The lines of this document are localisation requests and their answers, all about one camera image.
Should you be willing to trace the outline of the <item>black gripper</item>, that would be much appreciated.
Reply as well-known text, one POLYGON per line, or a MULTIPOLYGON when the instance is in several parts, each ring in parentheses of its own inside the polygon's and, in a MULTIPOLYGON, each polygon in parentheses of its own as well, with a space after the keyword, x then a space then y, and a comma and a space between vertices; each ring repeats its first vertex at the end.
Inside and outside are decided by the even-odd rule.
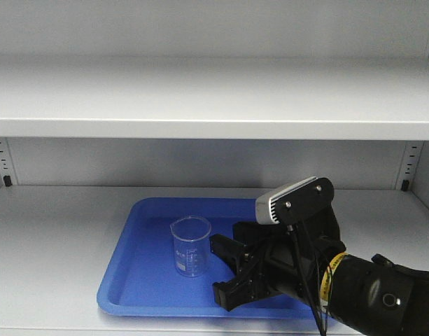
POLYGON ((214 234, 209 241, 235 275, 212 285, 214 301, 227 311, 280 294, 317 305, 328 263, 345 250, 331 206, 292 225, 241 221, 233 239, 214 234))

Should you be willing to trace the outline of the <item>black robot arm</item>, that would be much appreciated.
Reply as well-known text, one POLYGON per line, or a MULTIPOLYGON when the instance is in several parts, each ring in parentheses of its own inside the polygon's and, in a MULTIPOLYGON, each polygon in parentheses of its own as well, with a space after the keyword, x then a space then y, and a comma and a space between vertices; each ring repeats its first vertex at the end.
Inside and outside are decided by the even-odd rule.
POLYGON ((429 272, 348 254, 331 207, 283 209, 276 225, 238 222, 210 245, 234 272, 213 285, 228 311, 287 295, 309 306, 322 335, 327 317, 365 335, 429 335, 429 272))

